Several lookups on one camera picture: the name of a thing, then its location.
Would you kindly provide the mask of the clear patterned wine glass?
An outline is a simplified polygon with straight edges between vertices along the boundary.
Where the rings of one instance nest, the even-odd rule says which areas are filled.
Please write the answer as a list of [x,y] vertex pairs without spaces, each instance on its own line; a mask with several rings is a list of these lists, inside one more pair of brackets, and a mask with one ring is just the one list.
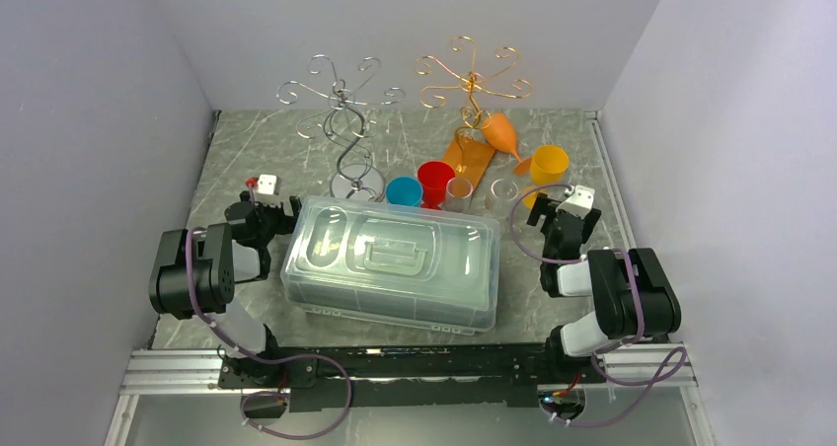
[[457,213],[466,212],[470,206],[473,191],[474,187],[467,178],[451,179],[446,186],[445,210]]

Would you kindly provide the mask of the clear plastic storage box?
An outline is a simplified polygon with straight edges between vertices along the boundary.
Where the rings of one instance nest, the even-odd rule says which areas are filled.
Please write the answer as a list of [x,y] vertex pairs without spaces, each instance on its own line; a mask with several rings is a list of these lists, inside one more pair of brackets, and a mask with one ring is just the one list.
[[280,279],[310,313],[474,335],[495,327],[499,256],[491,218],[308,196]]

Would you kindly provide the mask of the red plastic wine glass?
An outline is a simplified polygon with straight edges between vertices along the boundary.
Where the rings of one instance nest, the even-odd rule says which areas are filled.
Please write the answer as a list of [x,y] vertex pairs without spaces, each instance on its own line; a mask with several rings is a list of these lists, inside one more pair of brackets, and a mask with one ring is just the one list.
[[445,162],[429,161],[422,164],[417,171],[422,188],[421,207],[439,209],[446,198],[447,184],[455,176],[455,171]]

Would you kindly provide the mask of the blue plastic wine glass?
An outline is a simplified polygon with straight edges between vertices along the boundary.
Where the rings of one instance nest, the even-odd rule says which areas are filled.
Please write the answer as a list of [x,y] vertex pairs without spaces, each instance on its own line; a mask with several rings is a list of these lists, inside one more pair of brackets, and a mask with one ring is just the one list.
[[385,188],[385,199],[389,204],[419,207],[423,188],[418,180],[410,176],[396,177]]

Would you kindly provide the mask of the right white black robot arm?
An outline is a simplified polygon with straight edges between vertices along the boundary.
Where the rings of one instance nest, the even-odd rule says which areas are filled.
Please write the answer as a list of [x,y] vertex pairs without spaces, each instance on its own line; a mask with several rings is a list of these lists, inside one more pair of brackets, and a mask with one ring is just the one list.
[[593,194],[577,187],[563,201],[544,193],[534,199],[527,218],[544,236],[540,283],[552,298],[589,298],[592,311],[554,329],[544,355],[550,378],[566,382],[577,374],[582,358],[647,336],[679,330],[682,310],[654,250],[595,249],[581,252],[601,211]]

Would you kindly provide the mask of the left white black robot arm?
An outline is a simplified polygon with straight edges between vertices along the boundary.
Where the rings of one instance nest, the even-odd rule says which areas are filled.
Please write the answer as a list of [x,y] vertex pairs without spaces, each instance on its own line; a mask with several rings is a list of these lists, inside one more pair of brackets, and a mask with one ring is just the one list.
[[229,205],[225,220],[206,228],[167,231],[161,235],[149,282],[149,298],[160,315],[200,319],[231,358],[247,358],[245,374],[261,387],[275,384],[283,373],[275,337],[236,299],[238,284],[268,278],[268,246],[276,236],[291,234],[302,201],[284,204],[254,201],[242,193]]

